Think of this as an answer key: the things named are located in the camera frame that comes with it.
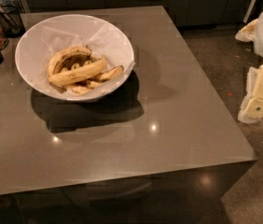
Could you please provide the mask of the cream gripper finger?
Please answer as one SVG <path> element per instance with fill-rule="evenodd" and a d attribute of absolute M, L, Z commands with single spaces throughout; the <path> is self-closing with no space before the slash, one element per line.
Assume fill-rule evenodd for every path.
<path fill-rule="evenodd" d="M 258 19 L 247 23 L 240 31 L 237 32 L 235 39 L 242 42 L 254 41 L 257 23 Z"/>
<path fill-rule="evenodd" d="M 251 67 L 247 74 L 246 95 L 243 98 L 238 120 L 255 123 L 263 119 L 263 64 Z"/>

